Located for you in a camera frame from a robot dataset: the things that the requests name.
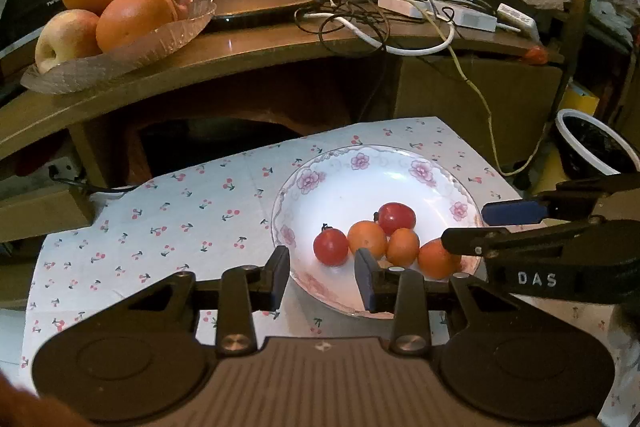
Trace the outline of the red oval tomato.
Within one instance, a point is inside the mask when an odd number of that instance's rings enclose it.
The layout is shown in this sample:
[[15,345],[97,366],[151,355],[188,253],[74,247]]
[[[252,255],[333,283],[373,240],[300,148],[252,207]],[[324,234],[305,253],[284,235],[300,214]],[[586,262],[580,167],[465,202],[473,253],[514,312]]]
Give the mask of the red oval tomato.
[[416,214],[407,205],[388,202],[378,208],[374,214],[374,221],[387,236],[391,236],[398,229],[412,230],[416,226]]

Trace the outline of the small red pomegranate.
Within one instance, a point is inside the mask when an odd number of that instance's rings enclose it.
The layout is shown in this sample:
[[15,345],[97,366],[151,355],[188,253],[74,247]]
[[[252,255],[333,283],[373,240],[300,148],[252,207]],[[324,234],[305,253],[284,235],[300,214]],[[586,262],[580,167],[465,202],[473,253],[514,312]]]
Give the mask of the small red pomegranate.
[[346,235],[336,228],[323,225],[321,232],[314,239],[314,255],[328,267],[344,265],[349,253]]

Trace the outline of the white rimmed black bin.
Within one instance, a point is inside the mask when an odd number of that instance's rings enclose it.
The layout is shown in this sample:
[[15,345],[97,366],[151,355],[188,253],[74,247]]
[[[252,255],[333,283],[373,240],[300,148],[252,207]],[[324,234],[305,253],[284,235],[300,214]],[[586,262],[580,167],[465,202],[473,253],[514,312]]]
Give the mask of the white rimmed black bin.
[[572,181],[639,171],[639,155],[613,129],[577,109],[561,109],[552,132],[562,168]]

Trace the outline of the small red object on cabinet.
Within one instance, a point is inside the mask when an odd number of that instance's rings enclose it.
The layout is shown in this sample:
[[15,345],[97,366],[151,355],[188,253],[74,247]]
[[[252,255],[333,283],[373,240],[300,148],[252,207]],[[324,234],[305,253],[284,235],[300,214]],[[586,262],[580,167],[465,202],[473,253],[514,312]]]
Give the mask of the small red object on cabinet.
[[521,61],[529,65],[546,65],[549,61],[549,55],[543,46],[532,46],[521,57]]

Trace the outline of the white floral plate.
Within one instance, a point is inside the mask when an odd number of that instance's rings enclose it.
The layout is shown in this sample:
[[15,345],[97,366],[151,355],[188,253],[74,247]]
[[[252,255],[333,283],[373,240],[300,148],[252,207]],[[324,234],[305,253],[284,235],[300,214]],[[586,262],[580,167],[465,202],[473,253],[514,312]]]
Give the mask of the white floral plate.
[[329,150],[284,182],[271,213],[274,245],[290,251],[292,281],[329,309],[348,317],[389,320],[364,309],[352,259],[330,268],[312,250],[322,225],[346,233],[382,205],[400,202],[416,214],[416,235],[437,239],[449,228],[484,225],[475,200],[447,169],[397,147],[356,145]]

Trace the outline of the cherry print tablecloth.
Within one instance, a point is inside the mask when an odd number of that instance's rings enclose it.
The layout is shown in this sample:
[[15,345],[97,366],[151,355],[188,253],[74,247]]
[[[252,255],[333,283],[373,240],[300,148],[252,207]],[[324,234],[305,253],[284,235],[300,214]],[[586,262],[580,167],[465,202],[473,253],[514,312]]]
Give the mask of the cherry print tablecloth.
[[[222,159],[178,157],[179,167],[122,197],[96,196],[89,228],[49,235],[27,299],[21,385],[34,390],[32,357],[51,336],[175,271],[216,279],[235,265],[262,265],[272,253],[269,231],[281,185],[304,162],[352,144],[414,150],[450,170],[478,205],[516,193],[454,130],[435,117],[406,118],[311,135]],[[616,360],[616,381],[601,413],[607,426],[630,426],[639,415],[639,341],[623,331],[614,308],[528,300],[595,335]],[[256,319],[267,336],[388,336],[390,321],[331,311],[288,283],[277,313]]]

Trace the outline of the white adapter box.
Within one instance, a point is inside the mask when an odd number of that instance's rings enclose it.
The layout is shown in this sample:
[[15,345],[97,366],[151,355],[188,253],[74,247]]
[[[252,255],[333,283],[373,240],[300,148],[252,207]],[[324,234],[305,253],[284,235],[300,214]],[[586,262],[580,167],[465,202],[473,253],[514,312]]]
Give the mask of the white adapter box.
[[509,26],[518,28],[528,38],[540,43],[540,37],[536,20],[525,13],[512,8],[512,6],[500,3],[497,9],[498,20]]

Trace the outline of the white power strip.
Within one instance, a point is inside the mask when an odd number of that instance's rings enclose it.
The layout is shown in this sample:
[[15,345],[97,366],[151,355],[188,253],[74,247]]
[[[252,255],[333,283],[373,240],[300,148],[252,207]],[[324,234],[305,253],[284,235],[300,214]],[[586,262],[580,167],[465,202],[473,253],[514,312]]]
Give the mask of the white power strip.
[[422,12],[427,12],[432,17],[450,20],[456,26],[462,28],[489,32],[495,32],[497,29],[497,17],[480,12],[477,9],[466,8],[457,3],[438,0],[415,2],[408,0],[378,0],[378,5],[383,9],[416,18],[417,20],[423,17]]

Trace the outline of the wooden tv cabinet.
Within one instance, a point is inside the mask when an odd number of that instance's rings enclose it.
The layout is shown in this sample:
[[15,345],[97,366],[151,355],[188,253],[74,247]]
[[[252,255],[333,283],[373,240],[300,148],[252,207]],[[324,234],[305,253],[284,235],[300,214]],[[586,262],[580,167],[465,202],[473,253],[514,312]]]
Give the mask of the wooden tv cabinet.
[[328,52],[291,25],[208,34],[146,69],[93,89],[28,91],[1,112],[1,153],[70,139],[90,179],[131,185],[178,157],[222,159],[354,124],[435,117],[496,170],[533,152],[559,88],[558,65],[521,61],[521,40],[466,34],[425,60]]

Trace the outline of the woven fruit tray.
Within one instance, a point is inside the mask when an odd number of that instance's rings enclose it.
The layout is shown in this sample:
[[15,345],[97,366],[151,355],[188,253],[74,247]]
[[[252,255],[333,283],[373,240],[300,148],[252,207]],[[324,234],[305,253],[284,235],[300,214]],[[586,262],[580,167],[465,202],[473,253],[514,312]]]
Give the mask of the woven fruit tray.
[[215,11],[213,0],[193,2],[189,5],[189,18],[156,28],[110,52],[62,63],[43,75],[35,65],[29,66],[21,78],[21,85],[27,90],[50,95],[96,87],[101,82],[159,62],[182,49],[204,30]]

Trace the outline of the yellow apple in tray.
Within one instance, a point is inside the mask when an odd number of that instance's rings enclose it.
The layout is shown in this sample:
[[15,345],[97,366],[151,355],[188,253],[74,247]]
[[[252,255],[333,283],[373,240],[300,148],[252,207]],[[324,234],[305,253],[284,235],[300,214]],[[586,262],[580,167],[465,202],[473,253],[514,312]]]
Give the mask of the yellow apple in tray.
[[56,14],[42,28],[35,49],[40,74],[64,62],[101,53],[96,42],[99,17],[93,12],[72,9]]

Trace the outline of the large orange front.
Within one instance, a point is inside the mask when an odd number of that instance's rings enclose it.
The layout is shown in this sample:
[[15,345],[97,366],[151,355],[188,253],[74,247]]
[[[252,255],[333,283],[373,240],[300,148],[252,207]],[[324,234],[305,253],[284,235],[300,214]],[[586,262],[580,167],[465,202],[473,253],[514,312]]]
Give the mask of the large orange front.
[[172,0],[113,0],[99,17],[96,42],[108,52],[177,20]]

